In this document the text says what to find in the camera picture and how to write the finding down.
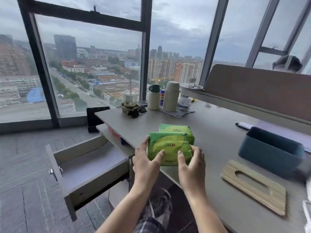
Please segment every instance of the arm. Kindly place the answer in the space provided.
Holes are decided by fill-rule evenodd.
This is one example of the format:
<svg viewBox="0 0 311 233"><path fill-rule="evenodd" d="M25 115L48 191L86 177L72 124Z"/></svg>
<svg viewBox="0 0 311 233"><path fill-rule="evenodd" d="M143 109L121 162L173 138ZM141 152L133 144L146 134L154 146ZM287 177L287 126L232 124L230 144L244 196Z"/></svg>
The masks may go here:
<svg viewBox="0 0 311 233"><path fill-rule="evenodd" d="M146 153L148 140L149 136L146 137L139 148L135 149L135 156L133 157L135 180L132 189L96 233L133 232L139 215L159 175L160 164L164 156L164 151L161 151L154 160L150 161Z"/></svg>
<svg viewBox="0 0 311 233"><path fill-rule="evenodd" d="M227 232L220 219L209 205L205 191L205 160L202 150L191 146L193 157L186 165L185 157L178 152L179 181L190 204L200 233Z"/></svg>

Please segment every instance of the cloud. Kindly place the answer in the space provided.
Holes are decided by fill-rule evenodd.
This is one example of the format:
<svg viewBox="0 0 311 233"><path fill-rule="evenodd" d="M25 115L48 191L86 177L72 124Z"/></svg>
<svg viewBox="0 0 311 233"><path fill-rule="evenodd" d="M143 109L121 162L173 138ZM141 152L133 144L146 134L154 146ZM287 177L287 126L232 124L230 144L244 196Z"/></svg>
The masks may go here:
<svg viewBox="0 0 311 233"><path fill-rule="evenodd" d="M127 19L140 20L141 0L39 0L92 10ZM153 0L150 49L180 55L205 56L218 0ZM246 63L269 0L229 0L215 52L215 60ZM280 0L264 46L283 47L306 0ZM77 46L128 50L141 43L142 33L107 26L81 23L47 16L36 16L43 42L54 43L54 34L76 38ZM27 40L16 0L0 0L0 33ZM309 31L303 29L309 44ZM296 52L308 46L296 47Z"/></svg>

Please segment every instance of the road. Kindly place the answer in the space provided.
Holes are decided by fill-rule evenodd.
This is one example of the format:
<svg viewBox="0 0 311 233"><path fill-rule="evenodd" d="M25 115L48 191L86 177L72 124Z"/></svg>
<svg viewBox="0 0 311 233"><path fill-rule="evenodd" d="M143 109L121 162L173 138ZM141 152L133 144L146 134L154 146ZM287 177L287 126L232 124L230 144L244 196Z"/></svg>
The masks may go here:
<svg viewBox="0 0 311 233"><path fill-rule="evenodd" d="M72 92L76 92L80 99L87 103L88 107L102 107L102 106L110 106L108 101L104 101L103 99L93 98L85 91L77 88L74 84L68 81L66 78L62 77L58 71L49 70L49 73L58 78L61 83L63 83L69 90Z"/></svg>

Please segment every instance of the gray desk surface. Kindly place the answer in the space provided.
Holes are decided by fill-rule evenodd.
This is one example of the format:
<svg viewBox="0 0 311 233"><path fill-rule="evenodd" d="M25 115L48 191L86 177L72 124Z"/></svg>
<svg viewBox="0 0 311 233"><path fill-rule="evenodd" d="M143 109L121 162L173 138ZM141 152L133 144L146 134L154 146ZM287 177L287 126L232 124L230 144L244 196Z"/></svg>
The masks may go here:
<svg viewBox="0 0 311 233"><path fill-rule="evenodd" d="M132 119L122 113L120 108L98 112L96 115L133 148L138 147L149 132L158 131L160 124L190 126L195 136L194 145L201 147L205 154L208 198L227 227L238 233L304 232L306 220L302 200L307 199L305 186L282 179L238 156L246 131L236 127L235 123L255 124L257 119L214 105L211 108L204 105L201 101L192 103L191 107L196 112L181 119L152 110ZM239 161L285 187L285 218L272 213L221 179L222 169L230 159ZM177 167L161 167L161 171L179 185Z"/></svg>

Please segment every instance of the soda can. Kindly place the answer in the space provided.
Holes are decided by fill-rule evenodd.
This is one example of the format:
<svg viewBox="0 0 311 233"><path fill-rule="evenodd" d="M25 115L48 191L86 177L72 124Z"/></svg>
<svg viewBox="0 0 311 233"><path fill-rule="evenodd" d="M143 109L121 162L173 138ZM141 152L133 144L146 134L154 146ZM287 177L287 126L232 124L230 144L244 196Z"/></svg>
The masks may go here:
<svg viewBox="0 0 311 233"><path fill-rule="evenodd" d="M163 106L165 89L160 90L160 105Z"/></svg>

